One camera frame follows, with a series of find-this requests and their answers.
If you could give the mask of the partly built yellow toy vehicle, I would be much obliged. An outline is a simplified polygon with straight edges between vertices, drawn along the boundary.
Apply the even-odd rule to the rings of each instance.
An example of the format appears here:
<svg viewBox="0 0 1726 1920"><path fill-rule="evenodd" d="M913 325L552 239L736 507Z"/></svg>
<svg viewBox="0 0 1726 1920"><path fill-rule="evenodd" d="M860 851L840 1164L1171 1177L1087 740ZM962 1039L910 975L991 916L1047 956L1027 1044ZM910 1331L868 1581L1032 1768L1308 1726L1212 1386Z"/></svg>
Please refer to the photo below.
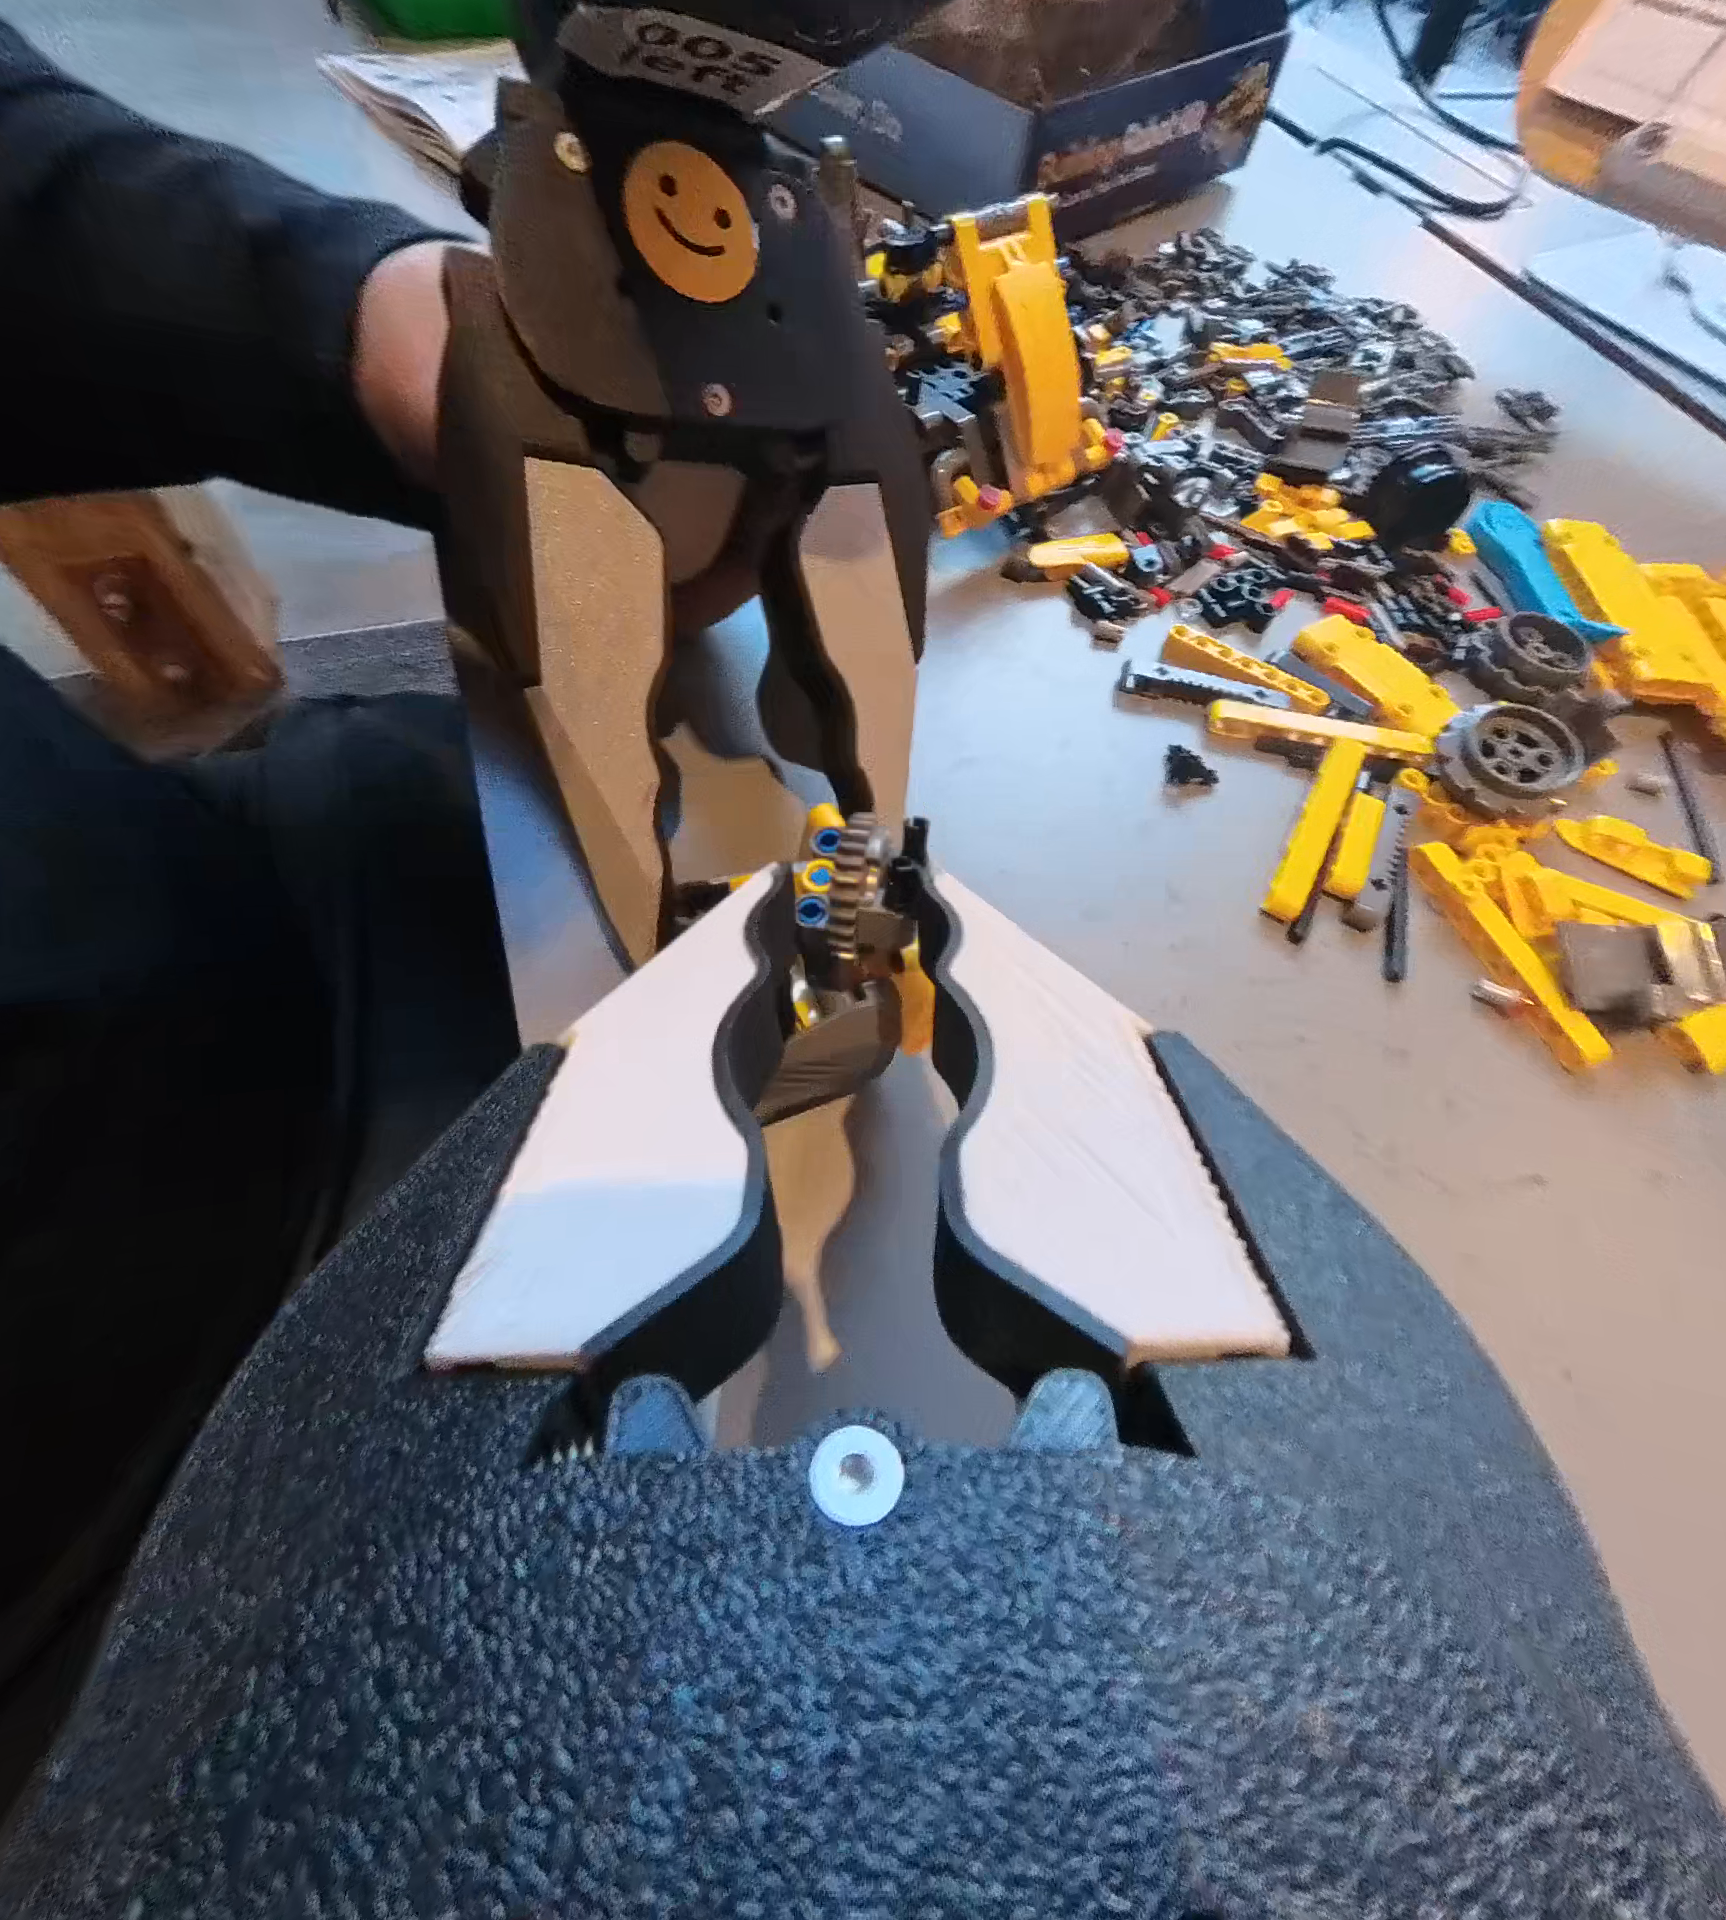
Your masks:
<svg viewBox="0 0 1726 1920"><path fill-rule="evenodd" d="M1043 193L937 221L906 209L868 237L858 293L884 332L942 538L1043 511L1120 455L1063 260Z"/></svg>

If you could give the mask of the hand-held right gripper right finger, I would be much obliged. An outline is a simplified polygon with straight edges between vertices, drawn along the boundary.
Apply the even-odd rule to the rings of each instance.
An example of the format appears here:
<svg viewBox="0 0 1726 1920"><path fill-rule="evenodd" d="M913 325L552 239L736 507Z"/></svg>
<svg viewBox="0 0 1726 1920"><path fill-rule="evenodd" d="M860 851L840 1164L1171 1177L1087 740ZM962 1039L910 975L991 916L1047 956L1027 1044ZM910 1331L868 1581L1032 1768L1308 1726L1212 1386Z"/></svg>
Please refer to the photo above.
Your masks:
<svg viewBox="0 0 1726 1920"><path fill-rule="evenodd" d="M1165 1066L1168 1034L957 877L926 879L930 1061L954 1100L934 1301L1017 1402L1101 1386L1135 1448L1188 1448L1168 1371L1297 1356L1241 1208Z"/></svg>

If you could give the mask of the wooden table leg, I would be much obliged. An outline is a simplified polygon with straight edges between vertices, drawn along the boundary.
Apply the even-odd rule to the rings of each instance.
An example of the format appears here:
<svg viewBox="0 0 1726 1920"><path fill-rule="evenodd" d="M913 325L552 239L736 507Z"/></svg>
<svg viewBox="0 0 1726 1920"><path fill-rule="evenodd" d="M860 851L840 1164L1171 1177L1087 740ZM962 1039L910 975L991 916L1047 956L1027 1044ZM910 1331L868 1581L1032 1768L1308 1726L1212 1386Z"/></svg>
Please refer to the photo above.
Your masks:
<svg viewBox="0 0 1726 1920"><path fill-rule="evenodd" d="M284 699L278 594L205 487L4 503L0 568L83 658L81 706L147 754L219 749Z"/></svg>

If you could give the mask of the grey toy wheel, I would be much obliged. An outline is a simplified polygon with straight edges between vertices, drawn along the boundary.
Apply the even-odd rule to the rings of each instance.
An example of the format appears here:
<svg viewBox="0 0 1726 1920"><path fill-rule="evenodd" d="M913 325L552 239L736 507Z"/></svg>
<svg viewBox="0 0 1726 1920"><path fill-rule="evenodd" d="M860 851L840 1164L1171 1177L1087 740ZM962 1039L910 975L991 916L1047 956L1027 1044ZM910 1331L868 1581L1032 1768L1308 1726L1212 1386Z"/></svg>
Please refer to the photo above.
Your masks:
<svg viewBox="0 0 1726 1920"><path fill-rule="evenodd" d="M1435 739L1433 759L1450 805L1504 825L1547 821L1595 765L1571 725L1518 702L1461 713Z"/></svg>
<svg viewBox="0 0 1726 1920"><path fill-rule="evenodd" d="M1543 612L1483 624L1463 677L1498 704L1549 709L1586 690L1597 649L1578 629Z"/></svg>

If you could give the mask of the paper instruction booklet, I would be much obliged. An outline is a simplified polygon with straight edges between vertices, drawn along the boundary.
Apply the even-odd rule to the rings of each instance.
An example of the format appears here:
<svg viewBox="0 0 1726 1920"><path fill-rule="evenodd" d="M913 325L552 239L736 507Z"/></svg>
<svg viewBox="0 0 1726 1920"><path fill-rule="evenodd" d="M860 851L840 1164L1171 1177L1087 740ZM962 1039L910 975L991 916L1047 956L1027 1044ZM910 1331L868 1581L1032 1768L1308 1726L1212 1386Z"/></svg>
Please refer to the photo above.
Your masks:
<svg viewBox="0 0 1726 1920"><path fill-rule="evenodd" d="M316 68L397 148L453 180L497 131L500 87L526 76L511 41L435 53L323 54Z"/></svg>

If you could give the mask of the light grey desk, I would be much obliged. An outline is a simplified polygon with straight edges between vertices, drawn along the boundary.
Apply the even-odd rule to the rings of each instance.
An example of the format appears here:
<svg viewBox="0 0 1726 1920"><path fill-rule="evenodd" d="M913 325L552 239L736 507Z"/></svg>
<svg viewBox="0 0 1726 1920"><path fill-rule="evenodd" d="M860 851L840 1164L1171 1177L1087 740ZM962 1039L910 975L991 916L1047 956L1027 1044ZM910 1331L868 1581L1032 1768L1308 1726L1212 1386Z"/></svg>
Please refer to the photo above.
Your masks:
<svg viewBox="0 0 1726 1920"><path fill-rule="evenodd" d="M838 808L772 739L763 592L668 636L657 955ZM1186 1448L1070 1371L995 1448L770 1450L659 1375L594 1420L428 1372L524 1052L231 1380L0 1917L1726 1917L1726 1813L1504 1380L1167 1036L1297 1324L1165 1372Z"/></svg>

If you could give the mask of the long yellow brick beam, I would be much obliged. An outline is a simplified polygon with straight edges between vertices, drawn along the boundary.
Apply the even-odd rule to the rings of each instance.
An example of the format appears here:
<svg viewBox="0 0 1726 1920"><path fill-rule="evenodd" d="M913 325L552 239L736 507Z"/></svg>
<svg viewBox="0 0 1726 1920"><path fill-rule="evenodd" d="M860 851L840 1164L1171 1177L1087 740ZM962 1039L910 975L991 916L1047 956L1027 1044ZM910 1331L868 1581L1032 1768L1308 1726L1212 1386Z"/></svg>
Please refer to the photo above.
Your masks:
<svg viewBox="0 0 1726 1920"><path fill-rule="evenodd" d="M1332 848L1352 806L1371 750L1358 740L1330 742L1308 782L1308 792L1282 845L1281 861L1260 900L1264 919L1290 929L1305 922L1326 877Z"/></svg>
<svg viewBox="0 0 1726 1920"><path fill-rule="evenodd" d="M1611 1041L1571 1004L1549 963L1479 879L1476 864L1436 841L1410 846L1407 861L1412 884L1452 925L1483 979L1521 999L1521 1023L1557 1063L1577 1077L1606 1066L1615 1056Z"/></svg>
<svg viewBox="0 0 1726 1920"><path fill-rule="evenodd" d="M1436 742L1429 734L1405 733L1345 718L1281 711L1231 699L1212 701L1205 709L1205 726L1223 742L1260 749L1289 745L1316 754L1330 749L1355 747L1369 761L1425 766L1436 759Z"/></svg>

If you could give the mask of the yellow angled panel brick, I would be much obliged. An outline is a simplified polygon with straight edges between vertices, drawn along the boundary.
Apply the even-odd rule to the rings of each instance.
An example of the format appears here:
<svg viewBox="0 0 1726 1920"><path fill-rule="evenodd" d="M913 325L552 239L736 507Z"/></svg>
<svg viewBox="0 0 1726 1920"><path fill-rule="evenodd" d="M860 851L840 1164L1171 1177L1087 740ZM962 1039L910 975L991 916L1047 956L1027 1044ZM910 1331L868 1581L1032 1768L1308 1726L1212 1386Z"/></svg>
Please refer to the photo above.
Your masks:
<svg viewBox="0 0 1726 1920"><path fill-rule="evenodd" d="M1303 626L1290 651L1367 702L1382 729L1435 740L1463 714L1431 674L1345 615L1330 612Z"/></svg>

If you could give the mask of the brown cardboard box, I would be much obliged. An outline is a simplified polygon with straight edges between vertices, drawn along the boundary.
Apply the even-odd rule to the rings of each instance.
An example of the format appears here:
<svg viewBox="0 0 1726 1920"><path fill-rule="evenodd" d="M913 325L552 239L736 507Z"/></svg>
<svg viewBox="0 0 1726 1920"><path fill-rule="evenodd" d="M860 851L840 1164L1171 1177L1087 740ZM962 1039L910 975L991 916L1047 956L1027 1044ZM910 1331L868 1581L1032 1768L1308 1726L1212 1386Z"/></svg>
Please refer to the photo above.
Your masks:
<svg viewBox="0 0 1726 1920"><path fill-rule="evenodd" d="M1726 2L1558 2L1521 73L1544 180L1726 252Z"/></svg>

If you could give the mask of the yellow grey brick gear assembly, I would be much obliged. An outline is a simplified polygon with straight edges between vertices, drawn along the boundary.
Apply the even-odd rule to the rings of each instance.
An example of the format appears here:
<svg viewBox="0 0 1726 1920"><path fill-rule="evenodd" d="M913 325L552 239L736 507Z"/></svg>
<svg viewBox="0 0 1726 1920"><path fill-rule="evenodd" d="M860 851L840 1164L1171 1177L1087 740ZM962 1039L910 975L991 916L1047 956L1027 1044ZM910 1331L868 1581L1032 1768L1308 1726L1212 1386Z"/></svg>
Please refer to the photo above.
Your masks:
<svg viewBox="0 0 1726 1920"><path fill-rule="evenodd" d="M810 808L792 866L797 956L780 1063L755 1109L770 1127L825 1109L924 1056L937 988L924 970L921 884L930 822L891 827L871 813Z"/></svg>

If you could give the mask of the person's legs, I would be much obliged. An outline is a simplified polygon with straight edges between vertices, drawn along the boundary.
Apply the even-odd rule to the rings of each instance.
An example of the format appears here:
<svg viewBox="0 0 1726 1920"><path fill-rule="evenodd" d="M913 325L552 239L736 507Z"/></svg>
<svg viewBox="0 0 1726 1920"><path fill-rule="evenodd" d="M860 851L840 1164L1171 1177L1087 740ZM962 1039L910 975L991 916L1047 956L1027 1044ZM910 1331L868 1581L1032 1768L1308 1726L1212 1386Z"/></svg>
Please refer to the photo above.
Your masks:
<svg viewBox="0 0 1726 1920"><path fill-rule="evenodd" d="M163 1485L517 1023L462 702L138 757L0 645L0 1826Z"/></svg>

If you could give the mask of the yellow curved panel brick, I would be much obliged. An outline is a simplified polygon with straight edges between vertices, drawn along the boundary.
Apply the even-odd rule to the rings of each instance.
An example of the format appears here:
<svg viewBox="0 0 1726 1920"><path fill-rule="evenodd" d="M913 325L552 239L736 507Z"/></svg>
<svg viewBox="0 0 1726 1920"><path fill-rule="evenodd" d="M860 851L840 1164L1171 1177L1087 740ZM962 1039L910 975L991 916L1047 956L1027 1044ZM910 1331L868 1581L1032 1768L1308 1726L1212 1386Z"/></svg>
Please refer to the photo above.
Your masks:
<svg viewBox="0 0 1726 1920"><path fill-rule="evenodd" d="M1571 853L1673 900L1695 900L1717 879L1709 857L1666 845L1646 828L1611 815L1558 818L1555 836Z"/></svg>

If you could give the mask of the black round tyre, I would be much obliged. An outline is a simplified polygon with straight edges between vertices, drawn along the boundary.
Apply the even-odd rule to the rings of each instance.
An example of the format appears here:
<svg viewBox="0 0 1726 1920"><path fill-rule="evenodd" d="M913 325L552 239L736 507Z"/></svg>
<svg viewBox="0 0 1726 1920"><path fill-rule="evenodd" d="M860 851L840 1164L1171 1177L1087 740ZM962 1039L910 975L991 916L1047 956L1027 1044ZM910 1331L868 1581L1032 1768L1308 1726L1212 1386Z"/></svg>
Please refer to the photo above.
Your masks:
<svg viewBox="0 0 1726 1920"><path fill-rule="evenodd" d="M1393 456L1365 485L1356 515L1388 552L1438 551L1475 501L1463 449L1420 445Z"/></svg>

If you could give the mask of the person's left forearm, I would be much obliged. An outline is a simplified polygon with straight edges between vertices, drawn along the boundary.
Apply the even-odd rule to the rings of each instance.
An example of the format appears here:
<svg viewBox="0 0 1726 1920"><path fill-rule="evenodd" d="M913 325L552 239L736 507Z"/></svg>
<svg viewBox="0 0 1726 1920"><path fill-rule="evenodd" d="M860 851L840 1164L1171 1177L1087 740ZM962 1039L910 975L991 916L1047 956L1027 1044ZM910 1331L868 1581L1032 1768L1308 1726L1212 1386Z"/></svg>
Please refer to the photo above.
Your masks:
<svg viewBox="0 0 1726 1920"><path fill-rule="evenodd" d="M0 19L0 507L225 478L433 530L351 356L365 278L438 239L141 116Z"/></svg>

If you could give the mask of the yellow brick beam with holes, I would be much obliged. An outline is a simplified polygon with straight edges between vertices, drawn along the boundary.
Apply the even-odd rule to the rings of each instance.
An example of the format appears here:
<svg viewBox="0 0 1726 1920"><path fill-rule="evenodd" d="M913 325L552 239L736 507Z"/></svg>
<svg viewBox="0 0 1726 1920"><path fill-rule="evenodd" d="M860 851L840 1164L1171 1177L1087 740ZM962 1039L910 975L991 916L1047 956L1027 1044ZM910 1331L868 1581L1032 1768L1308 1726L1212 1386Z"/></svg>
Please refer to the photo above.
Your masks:
<svg viewBox="0 0 1726 1920"><path fill-rule="evenodd" d="M1307 717L1326 717L1332 713L1332 699L1320 686L1235 642L1188 624L1177 624L1167 632L1161 661L1168 666L1239 685L1244 688L1239 699L1255 706L1263 706L1263 696L1271 694L1287 709Z"/></svg>

